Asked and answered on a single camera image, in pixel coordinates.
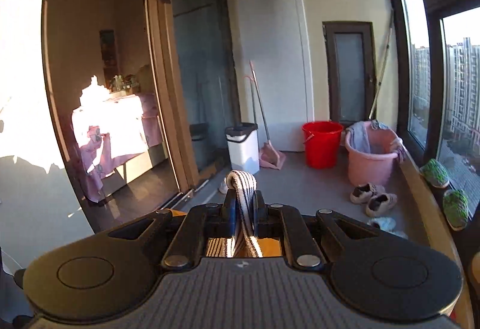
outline black trash can lid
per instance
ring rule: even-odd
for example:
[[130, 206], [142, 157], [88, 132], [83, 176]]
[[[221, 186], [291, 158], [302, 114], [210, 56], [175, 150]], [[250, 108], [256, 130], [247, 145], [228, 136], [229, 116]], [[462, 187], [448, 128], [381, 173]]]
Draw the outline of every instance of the black trash can lid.
[[227, 127], [225, 129], [225, 134], [231, 137], [239, 137], [250, 135], [250, 133], [254, 130], [258, 129], [258, 125], [256, 123], [245, 123], [242, 122], [239, 125]]

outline pink bucket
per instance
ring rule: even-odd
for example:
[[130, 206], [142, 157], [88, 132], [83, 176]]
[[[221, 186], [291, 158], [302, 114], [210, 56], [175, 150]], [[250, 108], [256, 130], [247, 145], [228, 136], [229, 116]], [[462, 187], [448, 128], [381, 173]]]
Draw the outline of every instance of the pink bucket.
[[385, 154], [359, 152], [350, 146], [350, 133], [345, 136], [345, 147], [349, 151], [349, 180], [353, 185], [373, 183], [385, 185], [390, 178], [396, 153], [389, 153], [397, 134], [391, 129], [373, 130], [370, 122], [364, 122], [370, 145], [380, 147]]

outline silver bolt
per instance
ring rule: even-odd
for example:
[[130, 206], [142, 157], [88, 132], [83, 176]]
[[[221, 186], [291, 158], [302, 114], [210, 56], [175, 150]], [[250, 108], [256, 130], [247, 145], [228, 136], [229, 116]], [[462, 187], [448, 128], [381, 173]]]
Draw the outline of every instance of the silver bolt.
[[314, 255], [301, 255], [297, 259], [297, 264], [302, 267], [316, 267], [321, 263], [321, 260], [319, 257], [314, 256]]
[[172, 267], [172, 268], [180, 268], [184, 267], [188, 264], [188, 259], [182, 255], [172, 255], [168, 256], [164, 260], [165, 265]]

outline gray ribbed panel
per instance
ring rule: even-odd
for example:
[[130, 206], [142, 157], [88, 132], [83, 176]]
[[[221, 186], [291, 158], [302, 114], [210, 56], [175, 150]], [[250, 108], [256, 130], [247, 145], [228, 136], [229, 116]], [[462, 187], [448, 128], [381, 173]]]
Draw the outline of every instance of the gray ribbed panel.
[[[68, 329], [40, 319], [34, 329]], [[340, 303], [319, 275], [290, 269], [281, 257], [204, 258], [187, 273], [169, 274], [142, 306], [85, 329], [450, 329], [444, 316], [410, 325], [366, 318]]]

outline striped towel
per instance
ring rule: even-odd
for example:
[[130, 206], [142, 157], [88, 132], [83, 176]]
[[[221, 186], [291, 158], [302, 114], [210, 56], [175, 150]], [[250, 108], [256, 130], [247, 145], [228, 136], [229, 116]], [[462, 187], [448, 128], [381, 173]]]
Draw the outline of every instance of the striped towel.
[[235, 236], [211, 238], [207, 243], [207, 256], [239, 257], [246, 247], [247, 257], [263, 257], [254, 236], [254, 192], [257, 181], [250, 173], [232, 171], [226, 177], [226, 185], [237, 192]]

